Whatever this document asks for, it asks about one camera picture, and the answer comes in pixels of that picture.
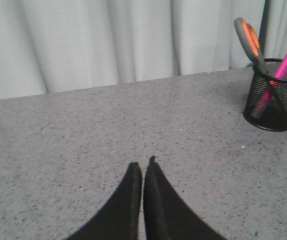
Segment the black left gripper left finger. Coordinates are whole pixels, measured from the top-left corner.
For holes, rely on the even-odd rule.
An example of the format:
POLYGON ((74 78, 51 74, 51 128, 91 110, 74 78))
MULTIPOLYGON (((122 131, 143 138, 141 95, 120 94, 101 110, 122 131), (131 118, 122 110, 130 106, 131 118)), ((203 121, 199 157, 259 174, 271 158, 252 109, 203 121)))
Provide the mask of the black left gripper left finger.
POLYGON ((118 187, 104 206, 69 240, 137 240, 142 171, 129 163, 118 187))

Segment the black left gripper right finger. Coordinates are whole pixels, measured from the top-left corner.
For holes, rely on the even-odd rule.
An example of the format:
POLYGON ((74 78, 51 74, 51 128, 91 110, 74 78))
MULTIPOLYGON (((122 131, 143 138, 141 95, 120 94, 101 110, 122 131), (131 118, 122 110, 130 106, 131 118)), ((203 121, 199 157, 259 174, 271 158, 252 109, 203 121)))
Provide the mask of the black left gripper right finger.
POLYGON ((148 240, 223 240, 202 221, 168 182, 153 155, 143 188, 145 233, 148 240))

